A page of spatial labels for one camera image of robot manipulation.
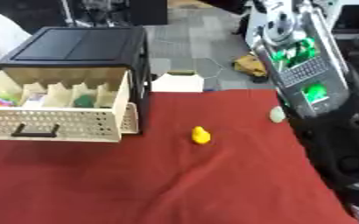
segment green component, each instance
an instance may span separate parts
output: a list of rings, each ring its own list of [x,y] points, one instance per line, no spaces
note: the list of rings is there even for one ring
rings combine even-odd
[[[273,60],[282,60],[284,58],[285,58],[285,50],[277,51],[272,56]]]
[[[327,97],[327,88],[318,82],[305,87],[303,93],[307,101],[313,103]]]
[[[91,109],[94,107],[94,97],[89,94],[83,94],[74,100],[76,108]]]
[[[284,61],[287,67],[294,67],[316,55],[314,38],[304,38],[291,47],[272,54],[276,62]]]

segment beige drawer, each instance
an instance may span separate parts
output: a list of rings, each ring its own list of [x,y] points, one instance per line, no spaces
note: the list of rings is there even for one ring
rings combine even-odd
[[[0,72],[0,95],[20,100],[18,107],[0,107],[0,139],[118,142],[123,133],[138,133],[129,78],[124,68],[7,68]],[[37,83],[45,102],[27,108],[26,89]],[[83,87],[95,93],[95,108],[73,107]]]

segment gray carpet floor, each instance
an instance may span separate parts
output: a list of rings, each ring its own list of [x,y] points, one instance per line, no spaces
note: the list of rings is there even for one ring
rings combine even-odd
[[[255,84],[245,73],[231,67],[233,60],[249,49],[240,36],[232,34],[239,17],[216,8],[169,10],[169,25],[147,26],[151,69],[155,74],[168,70],[196,70],[205,78],[207,89],[272,88]]]

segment red tablecloth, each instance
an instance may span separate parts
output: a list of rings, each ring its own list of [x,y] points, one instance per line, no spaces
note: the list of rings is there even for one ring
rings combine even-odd
[[[352,224],[266,90],[154,94],[144,136],[0,142],[0,224]],[[210,130],[208,145],[190,140]]]

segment small ball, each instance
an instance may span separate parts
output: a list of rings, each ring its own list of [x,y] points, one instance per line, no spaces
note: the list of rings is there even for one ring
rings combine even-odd
[[[270,112],[270,119],[274,123],[281,123],[285,120],[285,112],[283,111],[282,107],[275,107]]]

